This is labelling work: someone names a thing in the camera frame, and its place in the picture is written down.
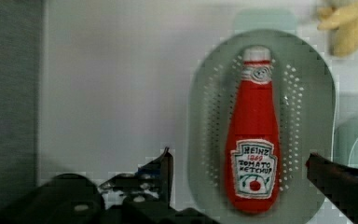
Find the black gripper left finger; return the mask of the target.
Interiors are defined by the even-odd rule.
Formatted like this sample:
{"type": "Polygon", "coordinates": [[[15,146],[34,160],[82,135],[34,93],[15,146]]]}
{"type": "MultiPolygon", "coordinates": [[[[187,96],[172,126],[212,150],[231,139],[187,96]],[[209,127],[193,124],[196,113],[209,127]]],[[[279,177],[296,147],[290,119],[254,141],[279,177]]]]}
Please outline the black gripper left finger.
{"type": "Polygon", "coordinates": [[[169,203],[172,195],[173,156],[170,148],[135,173],[121,173],[98,186],[107,208],[125,201],[143,203],[159,201],[169,203]]]}

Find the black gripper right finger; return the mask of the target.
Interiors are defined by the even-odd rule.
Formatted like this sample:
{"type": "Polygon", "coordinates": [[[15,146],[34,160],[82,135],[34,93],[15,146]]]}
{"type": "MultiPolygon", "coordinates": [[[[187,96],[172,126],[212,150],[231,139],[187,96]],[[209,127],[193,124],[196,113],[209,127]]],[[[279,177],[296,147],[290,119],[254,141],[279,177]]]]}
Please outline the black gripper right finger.
{"type": "Polygon", "coordinates": [[[307,179],[353,224],[358,224],[358,169],[310,153],[307,179]]]}

